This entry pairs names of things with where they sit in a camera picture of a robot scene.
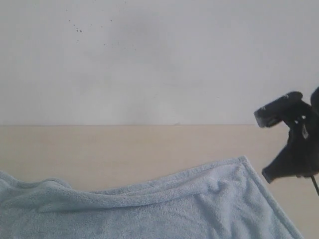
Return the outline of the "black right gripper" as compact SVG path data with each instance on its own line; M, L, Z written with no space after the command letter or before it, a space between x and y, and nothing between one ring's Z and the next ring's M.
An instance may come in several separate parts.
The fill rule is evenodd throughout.
M308 178L319 172L319 119L286 119L284 122L289 127L287 146L262 169L262 176L269 184L279 178Z

